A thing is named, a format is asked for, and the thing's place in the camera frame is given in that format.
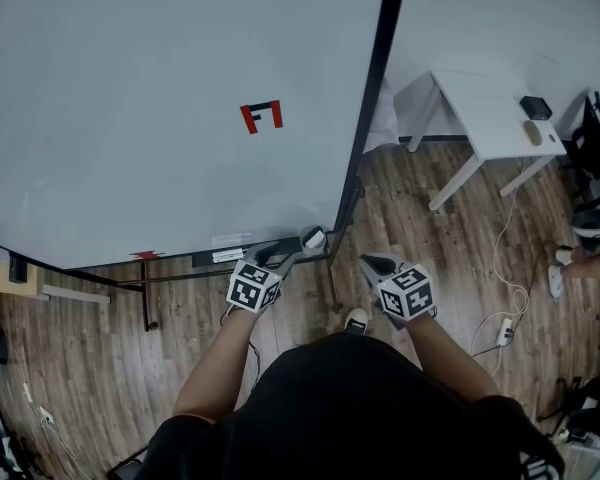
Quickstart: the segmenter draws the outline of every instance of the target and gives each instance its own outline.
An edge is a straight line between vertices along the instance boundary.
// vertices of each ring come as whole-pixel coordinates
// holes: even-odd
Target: white cable
[[[227,318],[229,316],[229,313],[231,313],[231,310],[235,307],[236,307],[235,304],[230,304],[229,307],[227,308],[227,311],[225,311],[224,316],[221,318],[221,320],[224,320],[225,318]]]
[[[502,347],[498,347],[498,362],[496,363],[496,367],[491,372],[491,377],[493,377],[496,374],[496,372],[498,371],[498,368],[500,368],[501,362],[502,362]]]
[[[7,340],[7,344],[8,346],[11,347],[11,349],[13,350],[15,356],[16,356],[16,360],[19,363],[20,366],[20,370],[22,371],[22,383],[24,384],[28,384],[27,383],[27,375],[26,375],[26,370],[24,369],[24,361],[22,360],[21,356],[18,353],[18,349],[15,347],[15,345],[13,344],[13,342],[11,341],[11,339],[9,338],[9,335],[7,334],[6,331],[4,331],[4,337]],[[78,471],[80,472],[80,474],[86,478],[87,480],[93,480],[89,475],[87,475],[84,470],[82,469],[82,467],[80,466],[80,464],[78,463],[78,456],[77,454],[73,451],[73,449],[66,443],[66,441],[62,438],[62,436],[60,435],[60,432],[58,432],[53,424],[47,420],[47,418],[45,418],[42,413],[40,412],[40,408],[35,408],[35,406],[29,402],[29,399],[27,397],[27,393],[26,391],[22,392],[22,396],[24,397],[25,401],[27,402],[26,405],[27,407],[29,407],[29,410],[31,411],[31,413],[33,414],[34,418],[36,419],[36,422],[38,423],[38,425],[40,426],[40,428],[42,428],[42,431],[45,432],[45,430],[51,430],[54,435],[56,436],[56,438],[58,439],[58,441],[60,441],[60,444],[62,445],[62,448],[64,449],[64,451],[67,453],[67,455],[69,456],[69,458],[73,461],[73,463],[75,464],[76,468],[78,468]]]
[[[476,342],[476,337],[478,336],[478,333],[480,332],[480,330],[485,326],[485,324],[491,320],[494,316],[497,315],[507,315],[507,316],[511,316],[511,317],[521,317],[522,315],[525,314],[525,312],[527,311],[528,307],[529,307],[529,293],[527,292],[526,288],[520,284],[516,284],[516,283],[512,283],[511,281],[507,281],[504,277],[502,277],[502,275],[500,275],[500,272],[498,272],[498,267],[496,265],[496,257],[498,254],[498,244],[500,243],[500,238],[502,238],[502,235],[504,235],[505,231],[507,230],[507,228],[509,227],[509,224],[511,223],[511,217],[513,215],[513,209],[516,206],[516,195],[518,194],[518,189],[520,188],[520,185],[518,185],[516,187],[516,189],[513,191],[513,200],[511,201],[511,208],[509,209],[509,215],[507,217],[507,221],[505,222],[504,227],[502,228],[502,231],[500,231],[500,234],[498,235],[498,237],[496,238],[496,243],[493,246],[493,257],[492,257],[492,266],[493,266],[493,272],[495,273],[496,277],[502,281],[504,284],[506,284],[507,286],[509,286],[510,288],[513,288],[513,293],[511,294],[511,305],[513,306],[514,311],[510,312],[510,311],[497,311],[495,313],[492,313],[491,315],[489,315],[488,317],[486,317],[482,323],[478,326],[478,328],[476,329],[476,332],[473,333],[473,338],[471,339],[471,349],[470,349],[470,355],[473,355],[473,347],[475,346],[475,342]],[[516,294],[519,294],[518,296],[522,296],[522,305],[519,306],[516,302]],[[502,347],[498,348],[498,363],[496,365],[496,368],[493,370],[493,373],[491,374],[491,376],[493,377],[495,375],[495,373],[498,371],[498,368],[500,368],[500,363],[502,361]]]

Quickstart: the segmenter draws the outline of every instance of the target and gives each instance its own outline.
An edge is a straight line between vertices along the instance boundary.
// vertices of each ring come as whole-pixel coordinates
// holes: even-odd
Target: sneaker
[[[554,299],[559,299],[562,295],[562,273],[560,267],[551,265],[548,270],[549,274],[549,292]]]
[[[558,249],[556,250],[556,261],[561,265],[569,265],[569,263],[573,263],[571,259],[571,253],[573,249]]]
[[[352,309],[344,321],[344,332],[362,336],[367,331],[368,322],[369,317],[364,309]]]

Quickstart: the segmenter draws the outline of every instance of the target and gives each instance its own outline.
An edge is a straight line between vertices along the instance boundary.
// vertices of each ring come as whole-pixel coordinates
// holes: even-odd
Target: label sticker
[[[244,258],[242,249],[230,249],[228,251],[220,251],[212,253],[214,263],[224,263],[225,261],[235,261]]]

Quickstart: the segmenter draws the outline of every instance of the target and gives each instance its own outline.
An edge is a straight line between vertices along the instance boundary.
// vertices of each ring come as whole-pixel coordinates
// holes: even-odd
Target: wooden floor
[[[470,154],[467,144],[447,143],[423,144],[415,155],[400,147],[365,156],[360,175],[366,199],[333,269],[343,309],[332,311],[324,262],[294,267],[283,297],[255,330],[263,369],[281,352],[339,329],[355,306],[369,311],[374,336],[417,361],[409,338],[371,311],[357,267],[365,252],[393,251],[422,263],[435,279],[438,321],[465,349],[483,318],[511,309],[511,289],[497,280],[492,253],[512,200],[501,199],[498,189],[521,163],[488,162],[440,211],[427,207]],[[575,281],[554,303],[545,280],[549,242],[574,244],[568,225],[572,204],[561,176],[552,163],[523,185],[498,250],[504,277],[533,289],[528,314],[513,344],[504,349],[495,378],[531,418],[555,407],[558,377],[600,374],[600,283]],[[189,261],[152,263],[150,271],[154,276],[188,273]],[[134,265],[97,273],[131,279],[139,269]],[[56,282],[97,291],[67,277],[58,276]],[[55,416],[86,473],[103,478],[107,469],[146,445],[169,416],[178,389],[219,329],[226,289],[225,277],[152,285],[149,302],[160,328],[150,333],[143,330],[140,295],[131,292],[112,292],[113,304],[102,307],[0,296],[0,317],[12,342],[10,364],[0,366],[0,406],[7,424],[35,443],[54,478],[80,478],[55,437],[48,435],[47,441],[37,427],[22,395],[26,379],[36,405]],[[492,345],[500,319],[492,321],[478,336],[476,350]],[[478,360],[491,371],[497,352]],[[250,355],[241,401],[255,372]],[[596,466],[568,449],[565,456],[568,478],[588,478]]]

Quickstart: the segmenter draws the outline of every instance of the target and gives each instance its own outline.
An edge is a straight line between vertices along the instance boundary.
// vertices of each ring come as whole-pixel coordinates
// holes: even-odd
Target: whiteboard
[[[0,245],[78,268],[332,229],[381,3],[0,0]]]

